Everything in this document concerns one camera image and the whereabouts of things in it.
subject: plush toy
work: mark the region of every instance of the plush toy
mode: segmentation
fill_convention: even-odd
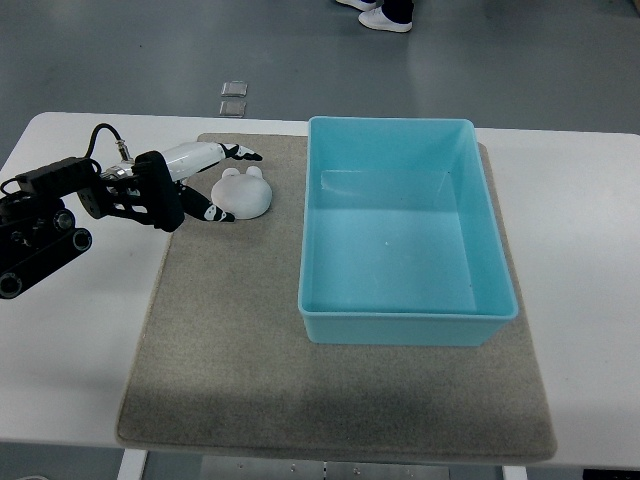
[[[239,220],[262,215],[269,208],[272,196],[262,171],[253,165],[247,168],[246,174],[237,168],[227,168],[211,189],[213,204],[233,213]]]

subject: white sneaker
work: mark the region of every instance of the white sneaker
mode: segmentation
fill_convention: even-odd
[[[336,0],[336,2],[343,5],[349,5],[353,8],[357,8],[361,12],[368,12],[369,10],[373,10],[374,8],[376,8],[376,2],[368,3],[363,2],[362,0]]]
[[[384,13],[382,13],[382,7],[378,7],[370,12],[361,13],[358,15],[358,20],[367,28],[372,28],[373,30],[386,30],[387,32],[406,33],[411,30],[411,27],[413,27],[413,22],[392,22]]]

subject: plastic storage box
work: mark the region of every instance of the plastic storage box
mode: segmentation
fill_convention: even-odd
[[[471,122],[311,119],[298,307],[336,344],[477,346],[516,317]]]

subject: black pants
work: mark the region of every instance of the black pants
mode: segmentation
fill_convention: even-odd
[[[392,22],[409,23],[413,19],[413,1],[385,0],[382,13]]]

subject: cable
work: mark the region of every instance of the cable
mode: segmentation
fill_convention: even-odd
[[[120,137],[120,134],[115,128],[113,128],[108,123],[100,123],[96,125],[96,128],[94,128],[93,132],[91,133],[91,139],[89,140],[89,148],[87,149],[87,153],[84,154],[84,158],[91,157],[91,154],[93,153],[93,149],[96,146],[96,138],[98,138],[98,132],[100,132],[100,130],[102,130],[103,128],[106,128],[111,133],[113,133],[113,136],[116,137],[116,140],[118,141],[122,140],[122,138]]]

